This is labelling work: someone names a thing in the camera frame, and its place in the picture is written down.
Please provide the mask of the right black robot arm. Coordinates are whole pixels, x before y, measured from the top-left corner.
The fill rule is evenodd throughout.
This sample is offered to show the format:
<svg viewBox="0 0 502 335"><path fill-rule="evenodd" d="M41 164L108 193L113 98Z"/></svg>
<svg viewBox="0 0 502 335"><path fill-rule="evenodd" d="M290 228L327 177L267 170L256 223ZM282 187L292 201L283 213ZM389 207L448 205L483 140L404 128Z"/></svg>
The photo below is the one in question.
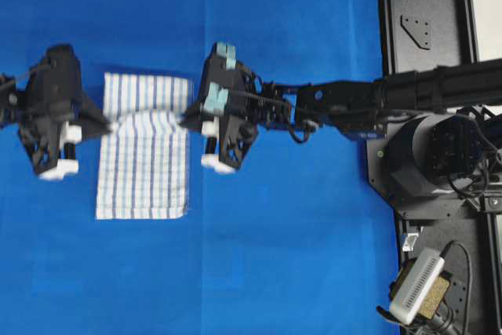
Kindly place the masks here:
<svg viewBox="0 0 502 335"><path fill-rule="evenodd" d="M205 136L203 162L222 173L241 168L259 128L286 131L303 144L323 126L371 140L398 124L387 146L394 180L414 196L479 198L500 172L501 133L485 120L486 107L500 102L499 60L288 86L264 82L233 46L216 43L180 124Z"/></svg>

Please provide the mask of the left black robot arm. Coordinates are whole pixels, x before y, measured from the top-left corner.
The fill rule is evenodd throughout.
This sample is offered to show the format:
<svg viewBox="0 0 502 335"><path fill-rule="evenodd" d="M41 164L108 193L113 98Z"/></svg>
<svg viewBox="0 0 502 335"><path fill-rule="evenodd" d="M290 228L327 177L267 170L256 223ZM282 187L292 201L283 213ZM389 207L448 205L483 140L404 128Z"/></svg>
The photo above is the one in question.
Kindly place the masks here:
<svg viewBox="0 0 502 335"><path fill-rule="evenodd" d="M17 135L34 174L62 180L79 171L76 146L108 135L111 122L82 87L82 69L69 44L49 47L21 76L1 75L1 127L18 126Z"/></svg>

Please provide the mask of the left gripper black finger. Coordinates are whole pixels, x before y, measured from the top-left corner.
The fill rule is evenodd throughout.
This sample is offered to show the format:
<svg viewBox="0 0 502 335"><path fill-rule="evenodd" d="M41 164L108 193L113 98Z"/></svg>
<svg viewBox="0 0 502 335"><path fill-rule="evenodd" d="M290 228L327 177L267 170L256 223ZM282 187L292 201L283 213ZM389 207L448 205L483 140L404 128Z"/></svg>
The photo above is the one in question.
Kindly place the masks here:
<svg viewBox="0 0 502 335"><path fill-rule="evenodd" d="M82 103L78 108L76 125L82 131L81 142L101 138L112 132L110 121L86 93L82 94Z"/></svg>

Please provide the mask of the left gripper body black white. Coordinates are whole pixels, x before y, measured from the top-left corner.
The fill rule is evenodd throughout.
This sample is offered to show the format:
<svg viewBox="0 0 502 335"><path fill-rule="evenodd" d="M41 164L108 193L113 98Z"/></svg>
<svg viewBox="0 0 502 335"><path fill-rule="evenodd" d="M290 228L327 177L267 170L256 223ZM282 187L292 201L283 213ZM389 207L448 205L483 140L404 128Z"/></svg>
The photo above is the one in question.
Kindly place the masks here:
<svg viewBox="0 0 502 335"><path fill-rule="evenodd" d="M82 104L82 73L73 47L49 47L31 69L19 110L18 136L35 175L57 167L60 135Z"/></svg>

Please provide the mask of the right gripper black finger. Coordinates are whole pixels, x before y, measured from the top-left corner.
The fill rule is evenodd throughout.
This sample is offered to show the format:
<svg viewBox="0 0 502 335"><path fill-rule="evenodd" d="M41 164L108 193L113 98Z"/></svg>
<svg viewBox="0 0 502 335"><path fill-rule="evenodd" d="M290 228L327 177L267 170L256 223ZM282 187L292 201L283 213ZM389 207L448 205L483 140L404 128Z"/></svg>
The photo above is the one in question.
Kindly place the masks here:
<svg viewBox="0 0 502 335"><path fill-rule="evenodd" d="M215 115L204 111L203 102L195 101L181 116L178 124L184 129L204 129L215 126Z"/></svg>

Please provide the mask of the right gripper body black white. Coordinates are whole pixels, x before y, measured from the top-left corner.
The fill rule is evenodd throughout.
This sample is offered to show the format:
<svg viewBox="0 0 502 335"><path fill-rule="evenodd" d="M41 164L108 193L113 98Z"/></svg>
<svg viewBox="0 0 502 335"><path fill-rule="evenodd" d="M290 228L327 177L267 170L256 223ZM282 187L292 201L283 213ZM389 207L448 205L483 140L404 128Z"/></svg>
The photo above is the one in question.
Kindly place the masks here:
<svg viewBox="0 0 502 335"><path fill-rule="evenodd" d="M258 136L252 120L252 99L258 76L236 57L236 48L213 44L198 95L200 131L206 138L201 164L216 173L234 173Z"/></svg>

